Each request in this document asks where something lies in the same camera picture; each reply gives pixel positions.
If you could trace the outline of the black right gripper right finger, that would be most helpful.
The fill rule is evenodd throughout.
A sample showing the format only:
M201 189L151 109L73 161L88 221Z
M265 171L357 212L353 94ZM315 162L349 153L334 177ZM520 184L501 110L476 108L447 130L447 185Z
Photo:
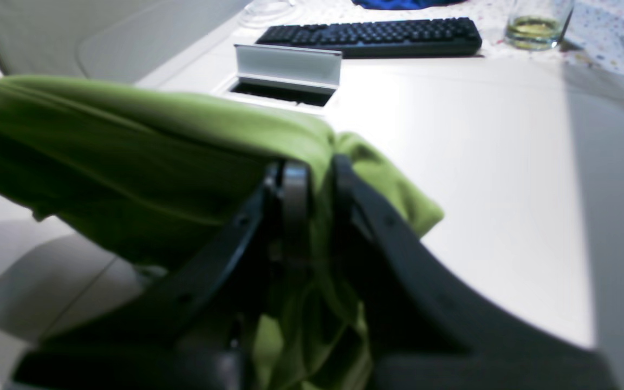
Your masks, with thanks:
M364 306L369 389L617 389L599 352L493 304L335 155L336 265Z

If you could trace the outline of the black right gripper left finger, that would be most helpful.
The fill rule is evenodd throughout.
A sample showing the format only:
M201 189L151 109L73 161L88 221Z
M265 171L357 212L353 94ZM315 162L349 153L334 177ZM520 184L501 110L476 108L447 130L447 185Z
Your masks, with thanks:
M310 169L286 160L178 271L111 313L41 341L14 372L29 389L258 389L269 294L304 281Z

